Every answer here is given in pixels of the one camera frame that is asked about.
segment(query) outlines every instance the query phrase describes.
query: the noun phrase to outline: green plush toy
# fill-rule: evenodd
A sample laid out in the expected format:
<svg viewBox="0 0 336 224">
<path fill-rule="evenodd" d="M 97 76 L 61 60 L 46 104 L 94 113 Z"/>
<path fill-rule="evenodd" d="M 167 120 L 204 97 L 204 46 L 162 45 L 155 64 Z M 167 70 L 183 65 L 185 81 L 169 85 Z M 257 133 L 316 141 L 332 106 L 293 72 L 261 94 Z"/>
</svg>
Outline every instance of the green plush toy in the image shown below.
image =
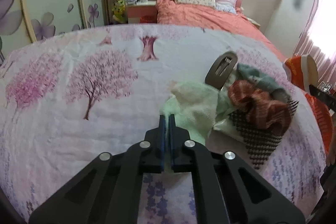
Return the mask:
<svg viewBox="0 0 336 224">
<path fill-rule="evenodd" d="M 124 0 L 118 0 L 113 7 L 113 19 L 119 23 L 126 23 L 126 19 L 124 17 L 125 13 L 125 2 Z"/>
</svg>

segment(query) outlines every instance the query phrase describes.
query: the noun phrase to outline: brown knit fabric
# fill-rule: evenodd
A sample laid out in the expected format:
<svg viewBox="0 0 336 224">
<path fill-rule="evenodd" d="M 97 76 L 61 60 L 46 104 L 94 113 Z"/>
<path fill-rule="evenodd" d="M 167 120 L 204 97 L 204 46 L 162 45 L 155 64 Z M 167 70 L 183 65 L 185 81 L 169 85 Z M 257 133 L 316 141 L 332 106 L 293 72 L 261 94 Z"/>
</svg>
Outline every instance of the brown knit fabric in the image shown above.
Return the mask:
<svg viewBox="0 0 336 224">
<path fill-rule="evenodd" d="M 228 97 L 258 129 L 268 129 L 282 136 L 291 123 L 288 104 L 273 100 L 268 92 L 256 89 L 247 80 L 236 80 L 228 89 Z"/>
</svg>

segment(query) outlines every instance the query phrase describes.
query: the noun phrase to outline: pink bedding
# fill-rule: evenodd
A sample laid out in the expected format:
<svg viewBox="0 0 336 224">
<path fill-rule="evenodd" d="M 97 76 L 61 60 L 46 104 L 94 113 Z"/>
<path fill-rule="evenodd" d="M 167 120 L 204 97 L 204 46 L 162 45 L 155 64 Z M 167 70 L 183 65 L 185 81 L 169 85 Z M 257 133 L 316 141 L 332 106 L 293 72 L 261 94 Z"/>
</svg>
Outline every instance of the pink bedding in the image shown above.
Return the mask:
<svg viewBox="0 0 336 224">
<path fill-rule="evenodd" d="M 157 0 L 157 23 L 185 25 L 213 30 L 225 30 L 263 42 L 278 58 L 285 57 L 243 14 L 230 14 L 202 5 L 176 4 L 172 0 Z"/>
</svg>

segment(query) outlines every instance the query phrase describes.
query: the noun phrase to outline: black and white houndstooth cloth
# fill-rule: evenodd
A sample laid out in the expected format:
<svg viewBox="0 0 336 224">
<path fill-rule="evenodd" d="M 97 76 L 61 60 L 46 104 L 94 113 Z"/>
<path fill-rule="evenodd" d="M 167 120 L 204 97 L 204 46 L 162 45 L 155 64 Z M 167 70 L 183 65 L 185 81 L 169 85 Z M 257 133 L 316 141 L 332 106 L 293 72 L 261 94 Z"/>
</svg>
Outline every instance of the black and white houndstooth cloth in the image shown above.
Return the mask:
<svg viewBox="0 0 336 224">
<path fill-rule="evenodd" d="M 288 101 L 291 117 L 293 118 L 298 101 Z M 240 132 L 243 137 L 245 147 L 251 159 L 254 169 L 258 170 L 267 162 L 269 156 L 277 148 L 281 142 L 282 136 L 273 135 L 268 130 L 255 128 L 252 124 L 246 121 L 245 113 L 236 110 L 229 114 L 229 119 Z"/>
</svg>

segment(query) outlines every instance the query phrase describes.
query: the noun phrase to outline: metal screw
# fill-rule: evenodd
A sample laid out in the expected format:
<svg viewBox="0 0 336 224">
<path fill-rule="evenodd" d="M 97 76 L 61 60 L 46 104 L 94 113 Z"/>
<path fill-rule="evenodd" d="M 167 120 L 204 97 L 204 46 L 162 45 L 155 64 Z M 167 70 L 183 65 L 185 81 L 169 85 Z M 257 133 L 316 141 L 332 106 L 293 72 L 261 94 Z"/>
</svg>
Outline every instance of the metal screw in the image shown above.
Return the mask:
<svg viewBox="0 0 336 224">
<path fill-rule="evenodd" d="M 184 145 L 186 147 L 194 147 L 195 146 L 195 142 L 192 141 L 192 140 L 187 140 L 187 141 L 184 142 Z"/>
<path fill-rule="evenodd" d="M 233 160 L 236 157 L 236 154 L 231 151 L 228 151 L 224 154 L 224 157 L 227 158 L 228 160 Z"/>
<path fill-rule="evenodd" d="M 148 148 L 148 147 L 150 147 L 150 146 L 151 146 L 151 143 L 148 142 L 148 141 L 142 141 L 142 142 L 140 143 L 140 147 L 141 147 L 141 148 Z"/>
<path fill-rule="evenodd" d="M 111 155 L 110 153 L 104 152 L 99 155 L 99 158 L 101 160 L 109 160 L 111 158 Z"/>
</svg>

